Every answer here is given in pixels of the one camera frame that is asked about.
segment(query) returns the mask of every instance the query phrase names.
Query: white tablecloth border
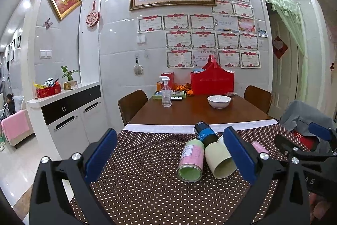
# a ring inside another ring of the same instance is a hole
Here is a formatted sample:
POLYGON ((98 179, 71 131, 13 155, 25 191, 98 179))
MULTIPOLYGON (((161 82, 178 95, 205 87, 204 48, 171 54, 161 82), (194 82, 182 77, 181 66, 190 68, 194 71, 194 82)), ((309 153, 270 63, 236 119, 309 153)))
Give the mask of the white tablecloth border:
MULTIPOLYGON (((239 123, 210 124, 214 132, 223 132, 229 126, 234 130, 247 130, 277 124, 274 119, 248 121, 239 123)), ((194 133, 194 125, 147 125, 147 124, 127 124, 123 130, 131 132, 150 133, 194 133)))

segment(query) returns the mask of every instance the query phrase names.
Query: wooden chair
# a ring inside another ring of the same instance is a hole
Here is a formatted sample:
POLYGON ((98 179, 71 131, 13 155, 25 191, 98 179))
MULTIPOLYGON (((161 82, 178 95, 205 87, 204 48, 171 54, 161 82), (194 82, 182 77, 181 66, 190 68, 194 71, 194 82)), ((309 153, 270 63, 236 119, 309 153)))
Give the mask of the wooden chair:
POLYGON ((245 90, 244 98, 266 114, 269 112, 272 104, 272 94, 270 92, 249 85, 245 90))
POLYGON ((142 90, 128 94, 118 101, 118 107, 124 126, 130 122, 147 101, 148 98, 142 90))

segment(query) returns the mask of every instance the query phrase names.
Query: green curtain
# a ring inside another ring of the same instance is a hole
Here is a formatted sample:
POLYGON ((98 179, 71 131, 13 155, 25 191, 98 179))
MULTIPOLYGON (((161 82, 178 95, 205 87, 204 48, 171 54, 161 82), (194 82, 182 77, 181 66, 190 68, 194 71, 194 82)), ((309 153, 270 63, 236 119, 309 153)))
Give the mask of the green curtain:
POLYGON ((276 11, 284 22, 285 26, 292 35, 297 47, 303 56, 301 88, 299 99, 305 101, 308 83, 308 57, 306 55, 307 44, 303 37, 303 20, 302 13, 298 3, 291 0, 265 0, 271 3, 272 10, 276 11))

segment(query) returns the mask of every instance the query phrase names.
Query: child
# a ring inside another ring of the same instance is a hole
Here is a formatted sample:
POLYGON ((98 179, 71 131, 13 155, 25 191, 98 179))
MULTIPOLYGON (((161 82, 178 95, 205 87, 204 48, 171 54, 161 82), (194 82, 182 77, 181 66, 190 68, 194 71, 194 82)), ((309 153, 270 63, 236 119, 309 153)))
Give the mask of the child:
POLYGON ((13 100, 13 95, 8 94, 6 96, 7 103, 4 106, 2 117, 0 118, 0 151, 3 151, 6 146, 5 135, 2 133, 1 121, 12 114, 15 114, 15 105, 13 100))

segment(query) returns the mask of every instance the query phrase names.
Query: wooden table top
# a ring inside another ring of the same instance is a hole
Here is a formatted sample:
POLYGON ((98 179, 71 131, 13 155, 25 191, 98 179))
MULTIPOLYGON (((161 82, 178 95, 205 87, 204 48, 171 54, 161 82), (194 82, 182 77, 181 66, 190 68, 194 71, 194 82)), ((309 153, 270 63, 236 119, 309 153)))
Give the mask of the wooden table top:
POLYGON ((194 125, 199 121, 208 124, 235 123, 270 119, 240 96, 224 109, 215 109, 208 103, 207 95, 188 96, 183 100, 173 100, 171 107, 163 107, 161 99, 150 99, 132 118, 130 124, 152 125, 194 125))

